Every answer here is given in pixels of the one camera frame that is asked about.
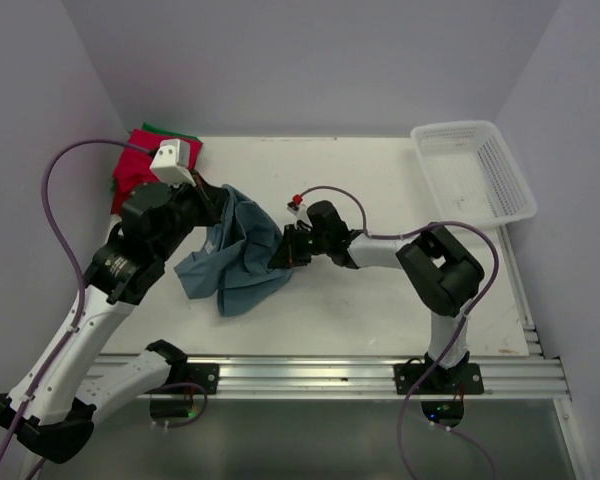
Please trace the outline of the white plastic basket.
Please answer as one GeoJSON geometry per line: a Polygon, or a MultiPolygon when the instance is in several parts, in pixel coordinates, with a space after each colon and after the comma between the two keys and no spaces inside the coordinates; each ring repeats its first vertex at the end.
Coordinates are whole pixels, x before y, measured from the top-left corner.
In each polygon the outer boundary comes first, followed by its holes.
{"type": "Polygon", "coordinates": [[[493,123],[427,124],[410,137],[442,219],[497,228],[537,214],[534,195],[493,123]]]}

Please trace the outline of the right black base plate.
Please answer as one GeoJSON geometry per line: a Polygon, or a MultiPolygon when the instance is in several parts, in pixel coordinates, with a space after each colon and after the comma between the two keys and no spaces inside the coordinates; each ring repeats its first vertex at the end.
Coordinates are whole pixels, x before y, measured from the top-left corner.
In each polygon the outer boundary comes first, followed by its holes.
{"type": "MultiPolygon", "coordinates": [[[[394,384],[398,395],[406,395],[432,365],[428,357],[412,358],[393,365],[394,384]]],[[[445,369],[437,366],[415,389],[415,395],[482,395],[485,393],[482,373],[477,363],[466,355],[458,365],[445,369]]]]}

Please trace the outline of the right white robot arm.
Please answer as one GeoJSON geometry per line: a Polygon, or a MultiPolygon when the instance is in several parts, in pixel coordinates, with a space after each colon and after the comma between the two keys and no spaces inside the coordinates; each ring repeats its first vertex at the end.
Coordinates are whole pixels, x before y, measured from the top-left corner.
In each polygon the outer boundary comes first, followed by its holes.
{"type": "Polygon", "coordinates": [[[415,235],[373,236],[351,229],[336,207],[323,200],[307,206],[299,195],[287,204],[296,221],[284,227],[269,261],[272,269],[306,266],[325,255],[337,266],[402,270],[431,313],[431,338],[424,355],[424,388],[448,392],[468,364],[466,309],[478,295],[485,272],[444,226],[430,224],[415,235]]]}

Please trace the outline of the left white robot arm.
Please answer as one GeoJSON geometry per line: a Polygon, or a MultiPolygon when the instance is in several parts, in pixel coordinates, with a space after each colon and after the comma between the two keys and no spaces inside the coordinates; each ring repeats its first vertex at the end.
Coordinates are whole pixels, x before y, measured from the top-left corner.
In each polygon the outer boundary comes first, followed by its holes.
{"type": "Polygon", "coordinates": [[[196,227],[219,224],[229,193],[200,176],[179,186],[136,187],[94,254],[74,305],[21,382],[0,393],[0,426],[29,451],[61,464],[95,426],[135,397],[186,389],[186,355],[157,340],[103,378],[86,374],[118,327],[165,273],[167,260],[196,227]]]}

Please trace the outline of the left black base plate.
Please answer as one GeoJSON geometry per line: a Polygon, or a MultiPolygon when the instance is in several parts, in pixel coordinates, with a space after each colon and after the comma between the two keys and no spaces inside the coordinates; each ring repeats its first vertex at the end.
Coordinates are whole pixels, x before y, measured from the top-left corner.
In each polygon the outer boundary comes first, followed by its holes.
{"type": "Polygon", "coordinates": [[[215,395],[220,380],[220,366],[217,363],[187,363],[182,368],[179,379],[195,383],[203,387],[208,395],[215,395]]]}

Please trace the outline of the blue-grey t shirt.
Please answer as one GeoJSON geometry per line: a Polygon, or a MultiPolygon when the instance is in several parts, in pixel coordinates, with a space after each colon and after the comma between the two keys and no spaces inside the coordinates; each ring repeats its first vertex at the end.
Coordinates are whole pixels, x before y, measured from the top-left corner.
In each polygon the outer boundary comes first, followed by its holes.
{"type": "Polygon", "coordinates": [[[225,184],[228,194],[221,221],[206,230],[200,250],[174,271],[191,300],[216,297],[222,317],[243,315],[284,287],[289,269],[268,266],[282,242],[282,232],[255,201],[225,184]]]}

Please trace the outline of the aluminium mounting rail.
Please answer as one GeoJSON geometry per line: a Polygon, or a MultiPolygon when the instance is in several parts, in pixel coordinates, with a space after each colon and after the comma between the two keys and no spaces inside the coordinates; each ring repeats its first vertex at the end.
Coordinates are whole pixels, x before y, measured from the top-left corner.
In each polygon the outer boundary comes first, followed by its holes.
{"type": "MultiPolygon", "coordinates": [[[[391,356],[190,356],[192,368],[206,373],[212,396],[226,400],[399,400],[408,389],[391,356]]],[[[469,361],[441,399],[568,399],[562,364],[540,356],[478,357],[469,361]]]]}

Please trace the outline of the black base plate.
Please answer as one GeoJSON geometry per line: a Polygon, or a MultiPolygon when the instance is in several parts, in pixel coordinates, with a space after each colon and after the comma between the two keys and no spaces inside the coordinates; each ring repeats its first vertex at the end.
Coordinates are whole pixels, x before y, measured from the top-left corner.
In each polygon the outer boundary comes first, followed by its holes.
{"type": "Polygon", "coordinates": [[[182,368],[179,379],[195,383],[203,387],[208,395],[215,395],[220,380],[220,366],[217,363],[187,363],[182,368]]]}
{"type": "MultiPolygon", "coordinates": [[[[393,365],[394,384],[398,395],[406,395],[432,365],[428,357],[412,358],[393,365]]],[[[482,395],[485,393],[482,373],[477,363],[466,355],[458,365],[445,369],[437,366],[415,389],[415,395],[482,395]]]]}

